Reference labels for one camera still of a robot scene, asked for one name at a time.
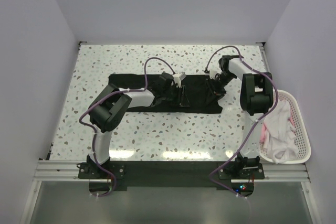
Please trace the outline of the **black t-shirt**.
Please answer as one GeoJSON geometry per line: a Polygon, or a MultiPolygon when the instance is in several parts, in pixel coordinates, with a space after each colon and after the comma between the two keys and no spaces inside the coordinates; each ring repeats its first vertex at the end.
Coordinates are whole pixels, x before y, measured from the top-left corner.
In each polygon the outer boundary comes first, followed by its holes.
{"type": "MultiPolygon", "coordinates": [[[[109,84],[114,84],[118,88],[139,89],[145,86],[143,74],[111,74],[108,79],[109,84]]],[[[172,105],[169,101],[155,102],[150,107],[138,106],[129,108],[129,112],[155,112],[155,113],[203,113],[220,114],[222,107],[218,104],[220,95],[215,95],[206,84],[205,75],[188,75],[182,81],[185,86],[184,105],[172,105]]]]}

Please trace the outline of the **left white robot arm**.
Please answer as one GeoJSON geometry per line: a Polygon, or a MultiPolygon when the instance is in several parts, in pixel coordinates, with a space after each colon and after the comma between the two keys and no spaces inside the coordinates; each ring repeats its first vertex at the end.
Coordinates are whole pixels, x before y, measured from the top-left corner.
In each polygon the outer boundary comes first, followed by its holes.
{"type": "Polygon", "coordinates": [[[122,121],[126,111],[132,108],[148,108],[150,111],[163,111],[167,108],[189,107],[185,94],[186,78],[184,72],[174,74],[162,73],[150,82],[148,75],[144,75],[145,87],[138,89],[119,88],[109,84],[90,105],[88,111],[90,125],[94,129],[92,154],[94,161],[90,171],[97,178],[108,174],[110,160],[109,147],[112,132],[122,121]]]}

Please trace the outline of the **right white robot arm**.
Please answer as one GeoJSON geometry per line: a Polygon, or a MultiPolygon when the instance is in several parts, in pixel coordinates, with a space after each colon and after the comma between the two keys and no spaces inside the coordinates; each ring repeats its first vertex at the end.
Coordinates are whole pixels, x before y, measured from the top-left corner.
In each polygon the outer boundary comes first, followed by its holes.
{"type": "Polygon", "coordinates": [[[239,79],[242,82],[239,103],[245,119],[241,146],[220,169],[228,175],[246,178],[259,167],[262,123],[274,104],[272,75],[253,69],[240,55],[224,55],[218,63],[220,73],[205,67],[207,85],[213,95],[223,97],[229,82],[239,79]]]}

